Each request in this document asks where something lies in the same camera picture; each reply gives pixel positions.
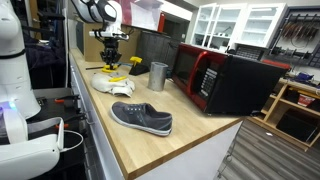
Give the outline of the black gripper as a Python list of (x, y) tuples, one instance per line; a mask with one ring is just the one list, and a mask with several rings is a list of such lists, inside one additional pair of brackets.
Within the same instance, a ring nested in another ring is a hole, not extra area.
[(92, 29), (89, 35), (103, 44), (104, 49), (100, 52), (100, 56), (106, 64), (114, 64), (119, 61), (122, 56), (118, 51), (119, 41), (129, 40), (128, 34), (123, 32), (106, 32), (102, 29)]

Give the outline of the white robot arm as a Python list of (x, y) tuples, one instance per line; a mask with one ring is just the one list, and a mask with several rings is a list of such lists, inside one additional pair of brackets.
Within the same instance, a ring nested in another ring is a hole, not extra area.
[(129, 35), (121, 30), (122, 7), (115, 0), (71, 0), (80, 19), (86, 23), (100, 23), (99, 29), (89, 32), (104, 45), (100, 52), (107, 65), (117, 62), (121, 54), (118, 52), (120, 40), (129, 40)]

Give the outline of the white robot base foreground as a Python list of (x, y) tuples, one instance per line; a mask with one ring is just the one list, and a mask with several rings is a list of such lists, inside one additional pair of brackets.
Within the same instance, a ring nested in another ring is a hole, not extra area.
[(61, 117), (29, 124), (41, 107), (31, 87), (23, 30), (10, 0), (0, 0), (1, 180), (64, 180), (54, 168), (69, 132)]

